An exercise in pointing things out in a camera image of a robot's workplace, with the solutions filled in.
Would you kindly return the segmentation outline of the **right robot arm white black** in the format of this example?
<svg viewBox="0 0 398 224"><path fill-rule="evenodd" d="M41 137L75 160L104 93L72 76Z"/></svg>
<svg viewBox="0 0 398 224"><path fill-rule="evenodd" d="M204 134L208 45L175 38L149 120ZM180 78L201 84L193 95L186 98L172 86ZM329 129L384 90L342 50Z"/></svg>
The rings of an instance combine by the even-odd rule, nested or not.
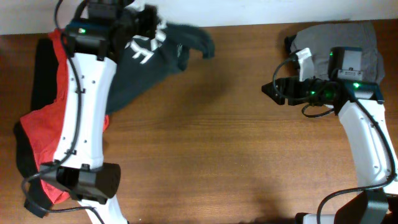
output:
<svg viewBox="0 0 398 224"><path fill-rule="evenodd" d="M315 75L308 48L278 67L298 66L297 77L277 78L261 90L278 105L329 106L348 137L357 187L326 196L316 213L298 213L295 223L397 223L397 156L389 137L384 97L377 82L363 78L362 50L333 47L325 78Z"/></svg>

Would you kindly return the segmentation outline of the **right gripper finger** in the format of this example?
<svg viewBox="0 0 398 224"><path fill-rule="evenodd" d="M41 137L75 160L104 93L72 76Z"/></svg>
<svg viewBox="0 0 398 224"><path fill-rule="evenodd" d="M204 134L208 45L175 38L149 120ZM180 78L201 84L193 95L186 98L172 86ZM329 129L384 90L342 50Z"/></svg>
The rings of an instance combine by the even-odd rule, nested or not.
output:
<svg viewBox="0 0 398 224"><path fill-rule="evenodd" d="M265 95L267 95L270 99L272 99L277 105L284 105L285 98L280 96L275 92L274 89L262 89L261 90Z"/></svg>
<svg viewBox="0 0 398 224"><path fill-rule="evenodd" d="M283 92L283 87L285 86L285 78L278 78L274 82L271 81L268 84L265 84L261 87L262 92L272 92L272 91L279 91Z"/></svg>

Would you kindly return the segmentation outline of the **black Nike t-shirt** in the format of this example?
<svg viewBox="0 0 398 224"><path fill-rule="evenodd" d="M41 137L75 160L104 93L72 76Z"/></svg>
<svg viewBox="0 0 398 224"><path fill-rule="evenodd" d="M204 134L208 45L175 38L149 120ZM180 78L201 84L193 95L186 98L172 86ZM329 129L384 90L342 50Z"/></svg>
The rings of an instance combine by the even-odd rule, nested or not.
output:
<svg viewBox="0 0 398 224"><path fill-rule="evenodd" d="M140 34L130 35L119 56L106 114L123 109L169 75L185 71L191 49L201 52L203 59L215 56L215 43L205 30L170 23L159 17L153 39Z"/></svg>

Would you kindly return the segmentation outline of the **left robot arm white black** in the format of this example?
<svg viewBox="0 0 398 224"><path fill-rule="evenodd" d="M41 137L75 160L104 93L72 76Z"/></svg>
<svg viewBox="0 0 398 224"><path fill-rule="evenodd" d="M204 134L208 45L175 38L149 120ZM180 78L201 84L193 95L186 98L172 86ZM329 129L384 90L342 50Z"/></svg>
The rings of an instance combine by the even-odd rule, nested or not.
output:
<svg viewBox="0 0 398 224"><path fill-rule="evenodd" d="M103 127L118 60L135 36L155 37L157 8L130 1L83 1L61 32L68 91L62 132L53 159L39 178L67 192L93 223L126 223L116 193L121 168L106 163Z"/></svg>

